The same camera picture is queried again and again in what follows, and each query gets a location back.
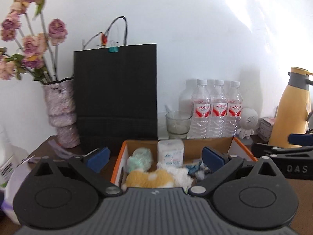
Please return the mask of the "yellow white plush hamster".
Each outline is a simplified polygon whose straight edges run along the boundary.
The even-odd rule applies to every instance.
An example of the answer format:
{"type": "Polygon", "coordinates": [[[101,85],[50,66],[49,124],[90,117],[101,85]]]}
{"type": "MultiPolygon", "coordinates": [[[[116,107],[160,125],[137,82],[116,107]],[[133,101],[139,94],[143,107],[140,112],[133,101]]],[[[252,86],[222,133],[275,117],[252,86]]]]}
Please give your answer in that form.
{"type": "Polygon", "coordinates": [[[168,167],[152,172],[144,172],[141,169],[131,171],[124,184],[123,191],[134,188],[182,188],[184,191],[193,184],[193,178],[188,175],[186,168],[168,167]]]}

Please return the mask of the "blue crumpled wrapper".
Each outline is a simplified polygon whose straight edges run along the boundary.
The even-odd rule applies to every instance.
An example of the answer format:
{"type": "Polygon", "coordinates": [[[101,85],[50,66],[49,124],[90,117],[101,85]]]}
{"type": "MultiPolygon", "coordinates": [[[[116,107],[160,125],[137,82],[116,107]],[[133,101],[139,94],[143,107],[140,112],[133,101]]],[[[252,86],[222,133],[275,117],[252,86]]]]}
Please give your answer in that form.
{"type": "Polygon", "coordinates": [[[201,159],[197,160],[196,162],[186,164],[185,168],[188,169],[189,176],[198,180],[203,180],[205,179],[206,175],[212,173],[201,159]]]}

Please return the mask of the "yellow thermos jug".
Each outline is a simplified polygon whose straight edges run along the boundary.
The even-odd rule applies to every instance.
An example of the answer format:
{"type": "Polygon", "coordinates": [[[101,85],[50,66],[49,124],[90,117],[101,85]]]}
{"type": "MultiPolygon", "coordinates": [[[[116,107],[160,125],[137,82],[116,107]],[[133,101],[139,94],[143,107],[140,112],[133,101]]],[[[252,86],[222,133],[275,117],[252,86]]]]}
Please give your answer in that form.
{"type": "Polygon", "coordinates": [[[308,70],[291,67],[288,85],[277,107],[276,120],[269,145],[282,148],[299,147],[300,143],[290,143],[290,134],[304,135],[307,131],[311,100],[309,87],[312,85],[308,70]]]}

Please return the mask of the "red cardboard box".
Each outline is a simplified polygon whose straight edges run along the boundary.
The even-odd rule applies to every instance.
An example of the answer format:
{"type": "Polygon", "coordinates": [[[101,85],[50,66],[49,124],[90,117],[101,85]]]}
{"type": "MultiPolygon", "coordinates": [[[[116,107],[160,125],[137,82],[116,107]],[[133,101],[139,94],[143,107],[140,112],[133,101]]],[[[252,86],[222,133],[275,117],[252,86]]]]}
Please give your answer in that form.
{"type": "MultiPolygon", "coordinates": [[[[157,163],[157,143],[158,141],[139,141],[139,140],[126,140],[121,146],[115,167],[112,173],[110,182],[116,186],[120,186],[126,179],[126,162],[133,152],[140,148],[146,147],[151,150],[153,161],[151,170],[156,169],[157,163]]],[[[257,161],[250,151],[239,139],[237,138],[207,138],[207,139],[184,139],[184,158],[185,163],[192,160],[199,159],[202,156],[202,149],[206,146],[228,154],[236,154],[249,161],[257,161]]]]}

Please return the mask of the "small grey box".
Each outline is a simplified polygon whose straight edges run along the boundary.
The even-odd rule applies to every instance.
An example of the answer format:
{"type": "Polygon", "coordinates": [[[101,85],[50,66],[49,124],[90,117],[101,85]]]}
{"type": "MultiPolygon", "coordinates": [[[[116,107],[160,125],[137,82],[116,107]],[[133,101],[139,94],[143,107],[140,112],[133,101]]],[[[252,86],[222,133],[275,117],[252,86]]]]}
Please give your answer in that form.
{"type": "Polygon", "coordinates": [[[272,134],[276,118],[264,117],[259,120],[259,127],[257,129],[258,136],[268,142],[272,134]]]}

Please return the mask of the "middle water bottle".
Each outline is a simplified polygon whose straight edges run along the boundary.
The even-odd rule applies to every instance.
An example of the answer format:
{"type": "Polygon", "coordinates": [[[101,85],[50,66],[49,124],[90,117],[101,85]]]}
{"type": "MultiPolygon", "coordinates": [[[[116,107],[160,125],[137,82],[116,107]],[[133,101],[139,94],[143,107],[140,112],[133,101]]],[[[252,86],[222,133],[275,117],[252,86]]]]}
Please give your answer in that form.
{"type": "Polygon", "coordinates": [[[224,92],[224,81],[215,80],[211,91],[211,118],[209,119],[209,138],[220,138],[223,136],[226,121],[228,101],[224,92]]]}

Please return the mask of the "water bottle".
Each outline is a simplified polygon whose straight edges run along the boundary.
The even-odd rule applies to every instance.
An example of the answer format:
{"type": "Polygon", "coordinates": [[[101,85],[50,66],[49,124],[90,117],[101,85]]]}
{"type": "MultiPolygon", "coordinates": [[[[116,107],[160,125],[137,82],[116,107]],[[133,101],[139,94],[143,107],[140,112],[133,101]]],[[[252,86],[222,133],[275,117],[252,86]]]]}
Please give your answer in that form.
{"type": "Polygon", "coordinates": [[[192,94],[190,138],[206,138],[210,114],[211,96],[207,90],[207,80],[197,79],[197,87],[192,94]]]}
{"type": "Polygon", "coordinates": [[[240,92],[240,82],[231,81],[228,98],[227,117],[224,126],[224,137],[234,137],[241,118],[243,98],[240,92]]]}
{"type": "Polygon", "coordinates": [[[209,119],[209,138],[220,138],[223,136],[226,121],[228,101],[224,92],[224,81],[215,80],[211,91],[211,118],[209,119]]]}

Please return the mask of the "left water bottle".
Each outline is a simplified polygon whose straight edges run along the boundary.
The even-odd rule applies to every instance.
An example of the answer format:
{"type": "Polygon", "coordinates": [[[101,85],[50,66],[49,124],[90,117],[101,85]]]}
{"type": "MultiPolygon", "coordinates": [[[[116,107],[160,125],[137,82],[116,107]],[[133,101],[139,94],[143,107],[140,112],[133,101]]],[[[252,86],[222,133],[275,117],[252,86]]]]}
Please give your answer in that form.
{"type": "Polygon", "coordinates": [[[210,114],[211,96],[207,90],[207,80],[197,79],[197,87],[192,94],[190,138],[206,138],[210,114]]]}

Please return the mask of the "green puff in bag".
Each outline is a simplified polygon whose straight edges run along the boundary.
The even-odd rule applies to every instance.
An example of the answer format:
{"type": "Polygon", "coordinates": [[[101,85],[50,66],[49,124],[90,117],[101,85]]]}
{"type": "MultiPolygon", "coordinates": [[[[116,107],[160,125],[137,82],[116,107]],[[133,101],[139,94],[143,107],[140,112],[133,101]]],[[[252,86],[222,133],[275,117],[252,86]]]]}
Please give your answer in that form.
{"type": "Polygon", "coordinates": [[[132,156],[130,156],[126,163],[126,170],[128,173],[134,170],[141,169],[147,172],[153,163],[153,156],[150,149],[140,147],[136,149],[132,156]]]}

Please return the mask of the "white cotton swab box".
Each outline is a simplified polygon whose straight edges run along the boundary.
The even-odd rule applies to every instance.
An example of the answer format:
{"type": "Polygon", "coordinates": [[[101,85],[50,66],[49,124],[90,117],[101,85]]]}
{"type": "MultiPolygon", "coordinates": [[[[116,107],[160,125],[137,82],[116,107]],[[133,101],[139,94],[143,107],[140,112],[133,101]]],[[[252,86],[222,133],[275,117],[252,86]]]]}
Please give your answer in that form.
{"type": "Polygon", "coordinates": [[[165,165],[181,167],[184,149],[185,146],[181,139],[161,140],[157,143],[157,161],[165,165]]]}

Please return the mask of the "white robot speaker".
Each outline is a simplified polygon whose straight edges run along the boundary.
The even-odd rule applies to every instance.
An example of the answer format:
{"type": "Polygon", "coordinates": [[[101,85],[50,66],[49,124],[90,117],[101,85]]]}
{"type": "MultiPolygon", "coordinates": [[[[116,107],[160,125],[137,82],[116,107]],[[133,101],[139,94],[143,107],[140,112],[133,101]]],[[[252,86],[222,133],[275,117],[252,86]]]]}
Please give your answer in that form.
{"type": "Polygon", "coordinates": [[[237,136],[240,139],[250,138],[254,134],[254,129],[258,124],[259,116],[254,109],[243,108],[237,129],[237,136]]]}

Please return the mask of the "glass cup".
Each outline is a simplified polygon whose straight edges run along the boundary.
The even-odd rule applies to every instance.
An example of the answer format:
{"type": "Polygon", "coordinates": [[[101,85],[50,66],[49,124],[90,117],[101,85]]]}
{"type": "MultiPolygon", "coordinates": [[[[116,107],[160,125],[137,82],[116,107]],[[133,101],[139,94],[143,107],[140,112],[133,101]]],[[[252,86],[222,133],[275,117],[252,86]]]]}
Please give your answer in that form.
{"type": "Polygon", "coordinates": [[[166,115],[169,139],[187,139],[192,116],[183,111],[170,111],[166,115]]]}

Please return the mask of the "right water bottle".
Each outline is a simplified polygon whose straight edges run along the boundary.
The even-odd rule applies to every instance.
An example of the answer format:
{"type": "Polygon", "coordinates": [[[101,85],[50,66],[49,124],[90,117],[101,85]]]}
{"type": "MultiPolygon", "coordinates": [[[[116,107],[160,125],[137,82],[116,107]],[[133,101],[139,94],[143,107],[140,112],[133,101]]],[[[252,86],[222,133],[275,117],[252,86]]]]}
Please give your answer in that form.
{"type": "Polygon", "coordinates": [[[241,118],[243,98],[240,92],[240,82],[231,81],[228,98],[227,117],[224,126],[224,137],[234,137],[241,118]]]}

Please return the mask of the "purple tissue box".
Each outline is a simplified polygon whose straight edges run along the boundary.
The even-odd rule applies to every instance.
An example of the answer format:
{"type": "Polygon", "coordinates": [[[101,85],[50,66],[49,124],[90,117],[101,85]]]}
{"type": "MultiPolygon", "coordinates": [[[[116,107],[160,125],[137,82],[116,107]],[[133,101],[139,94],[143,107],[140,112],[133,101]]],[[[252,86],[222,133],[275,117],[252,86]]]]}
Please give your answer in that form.
{"type": "Polygon", "coordinates": [[[7,215],[7,217],[15,224],[20,225],[17,215],[13,209],[13,200],[14,197],[21,187],[23,181],[30,173],[32,168],[29,166],[30,164],[36,164],[41,157],[32,156],[30,158],[25,159],[20,165],[16,167],[13,171],[6,188],[4,190],[4,200],[1,204],[1,210],[7,215]]]}

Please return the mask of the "black paper bag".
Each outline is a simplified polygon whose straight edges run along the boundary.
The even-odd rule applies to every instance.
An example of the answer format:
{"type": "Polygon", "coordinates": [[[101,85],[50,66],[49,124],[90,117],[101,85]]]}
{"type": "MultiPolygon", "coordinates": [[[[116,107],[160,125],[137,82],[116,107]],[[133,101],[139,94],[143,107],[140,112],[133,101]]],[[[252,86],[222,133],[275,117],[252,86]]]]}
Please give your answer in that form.
{"type": "Polygon", "coordinates": [[[157,46],[74,53],[74,101],[81,148],[119,152],[127,139],[157,139],[157,46]]]}

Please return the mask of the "patterned purple vase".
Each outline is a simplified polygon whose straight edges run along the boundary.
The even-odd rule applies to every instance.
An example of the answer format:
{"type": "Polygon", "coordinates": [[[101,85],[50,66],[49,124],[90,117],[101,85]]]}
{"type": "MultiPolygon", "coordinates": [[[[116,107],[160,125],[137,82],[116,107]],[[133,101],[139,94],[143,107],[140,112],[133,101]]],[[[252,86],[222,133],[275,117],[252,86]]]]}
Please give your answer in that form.
{"type": "Polygon", "coordinates": [[[71,149],[80,144],[76,126],[73,78],[43,86],[50,125],[56,129],[59,144],[71,149]]]}

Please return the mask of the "white detergent bottle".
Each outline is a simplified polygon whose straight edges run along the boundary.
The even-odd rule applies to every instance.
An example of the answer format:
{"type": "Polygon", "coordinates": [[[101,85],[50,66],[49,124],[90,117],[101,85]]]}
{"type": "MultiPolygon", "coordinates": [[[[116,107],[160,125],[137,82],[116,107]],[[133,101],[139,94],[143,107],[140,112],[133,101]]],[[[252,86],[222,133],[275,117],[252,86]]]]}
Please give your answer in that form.
{"type": "Polygon", "coordinates": [[[5,128],[0,128],[0,172],[1,191],[3,191],[16,167],[28,156],[27,150],[12,145],[5,128]]]}

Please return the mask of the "teal binder clip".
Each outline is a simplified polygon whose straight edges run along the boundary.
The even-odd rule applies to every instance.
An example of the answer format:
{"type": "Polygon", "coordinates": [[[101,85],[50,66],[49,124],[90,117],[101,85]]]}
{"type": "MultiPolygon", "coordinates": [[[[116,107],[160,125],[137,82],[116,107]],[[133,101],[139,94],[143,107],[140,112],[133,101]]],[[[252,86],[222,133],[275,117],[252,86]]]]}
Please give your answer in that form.
{"type": "Polygon", "coordinates": [[[115,53],[119,51],[119,42],[115,42],[114,40],[110,41],[109,47],[108,47],[109,53],[115,53]]]}

